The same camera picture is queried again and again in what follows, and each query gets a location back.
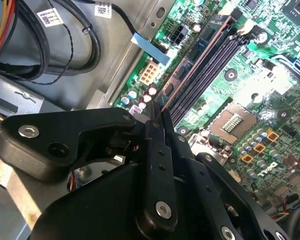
black plastic arm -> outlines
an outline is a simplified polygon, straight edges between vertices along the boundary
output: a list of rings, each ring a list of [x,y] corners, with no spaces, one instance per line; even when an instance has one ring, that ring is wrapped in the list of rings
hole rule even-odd
[[[145,123],[121,108],[9,117],[0,158],[56,185],[70,171],[125,156],[123,165],[48,206],[32,240],[289,240],[284,231],[208,153],[194,156],[168,111]],[[33,126],[38,132],[20,132]],[[226,206],[238,214],[233,221]]]

black cable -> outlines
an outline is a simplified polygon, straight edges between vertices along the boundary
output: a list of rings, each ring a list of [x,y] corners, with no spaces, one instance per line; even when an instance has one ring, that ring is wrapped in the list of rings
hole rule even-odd
[[[2,56],[2,54],[4,53],[4,51],[7,49],[7,46],[12,38],[12,35],[14,34],[15,30],[16,30],[16,26],[17,26],[17,22],[18,22],[18,9],[19,9],[19,0],[15,0],[15,9],[14,9],[14,19],[13,19],[13,23],[12,26],[10,28],[10,32],[8,34],[8,36],[6,37],[1,49],[0,49],[0,57]]]
[[[294,238],[295,232],[297,230],[297,225],[299,224],[300,220],[300,207],[290,213],[287,226],[285,229],[286,234],[289,235],[291,239]]]
[[[93,0],[74,0],[77,1],[79,3],[83,3],[83,4],[96,4],[95,1]],[[134,28],[133,24],[131,23],[131,21],[129,20],[128,16],[126,15],[126,13],[117,5],[115,4],[111,4],[112,9],[118,13],[120,15],[120,17],[123,19],[123,21],[125,22],[125,24],[127,25],[127,27],[129,28],[130,32],[133,34],[138,33],[137,30]]]
[[[101,47],[98,36],[84,13],[71,0],[54,0],[60,6],[70,12],[82,25],[84,30],[88,30],[92,42],[92,50],[89,60],[81,67],[69,67],[64,76],[74,76],[92,71],[99,64],[101,57]],[[59,75],[64,69],[64,66],[49,65],[46,74]]]
[[[70,0],[54,0],[66,10],[68,10],[84,27],[84,33],[89,34],[92,42],[90,58],[81,67],[65,66],[49,64],[50,48],[47,36],[38,21],[36,15],[23,2],[18,0],[18,17],[25,24],[33,36],[40,54],[40,64],[36,65],[10,65],[0,62],[0,74],[8,79],[15,81],[32,81],[40,77],[43,73],[51,75],[74,76],[92,71],[96,68],[101,57],[101,47],[98,36],[93,30],[92,24],[82,11]]]
[[[47,1],[49,2],[50,6],[54,9],[55,6],[52,4],[52,2],[50,0],[47,0]],[[34,84],[37,84],[37,85],[52,85],[52,84],[56,83],[65,74],[66,70],[69,68],[69,65],[70,65],[72,59],[74,58],[74,41],[73,41],[71,32],[70,32],[68,26],[65,23],[63,23],[62,25],[66,29],[66,31],[68,32],[69,39],[70,39],[70,45],[71,45],[70,58],[69,58],[67,64],[64,66],[63,71],[60,73],[60,75],[55,80],[53,80],[52,82],[49,82],[49,83],[41,83],[41,82],[35,82],[34,81],[33,82]]]
[[[35,66],[10,65],[0,62],[0,74],[11,80],[32,81],[44,74],[50,60],[50,47],[43,27],[36,15],[23,0],[18,0],[18,17],[30,31],[40,55],[40,64]]]

motherboard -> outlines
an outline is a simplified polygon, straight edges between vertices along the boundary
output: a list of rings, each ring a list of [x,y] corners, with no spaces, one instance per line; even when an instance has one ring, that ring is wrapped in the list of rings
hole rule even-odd
[[[274,215],[300,195],[300,0],[176,0],[113,107],[168,109]]]

silver screw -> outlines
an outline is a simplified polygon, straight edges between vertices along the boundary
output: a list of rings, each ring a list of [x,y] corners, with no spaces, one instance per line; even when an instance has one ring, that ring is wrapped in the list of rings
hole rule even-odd
[[[178,139],[181,141],[181,142],[185,142],[186,140],[185,140],[185,138],[183,137],[183,136],[178,136]]]
[[[122,117],[125,119],[125,120],[128,120],[130,121],[131,120],[131,117],[127,114],[123,114]]]
[[[18,133],[20,136],[27,138],[27,139],[34,139],[39,136],[40,132],[38,128],[31,125],[23,125],[19,127]]]
[[[236,240],[234,233],[226,226],[221,227],[221,232],[226,240]]]
[[[280,232],[276,231],[275,234],[280,240],[286,240],[286,238]]]
[[[209,162],[212,162],[212,158],[209,155],[205,155],[205,159],[207,159]]]
[[[156,213],[164,218],[164,219],[169,219],[171,218],[171,208],[169,207],[168,204],[166,204],[164,201],[158,201],[156,204],[155,204],[155,210],[156,210]]]
[[[156,129],[160,128],[160,125],[159,125],[158,123],[156,123],[155,121],[152,123],[152,125],[153,125]]]
[[[265,32],[260,33],[256,38],[256,40],[260,44],[263,44],[265,41],[267,41],[267,39],[268,39],[268,35]]]

barcode label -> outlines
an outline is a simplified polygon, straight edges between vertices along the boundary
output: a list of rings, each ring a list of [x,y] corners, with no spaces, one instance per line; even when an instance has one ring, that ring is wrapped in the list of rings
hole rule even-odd
[[[110,19],[112,17],[111,3],[96,1],[94,7],[94,15],[97,17]]]
[[[48,10],[38,12],[37,15],[46,28],[64,23],[57,9],[55,8],[50,8]]]

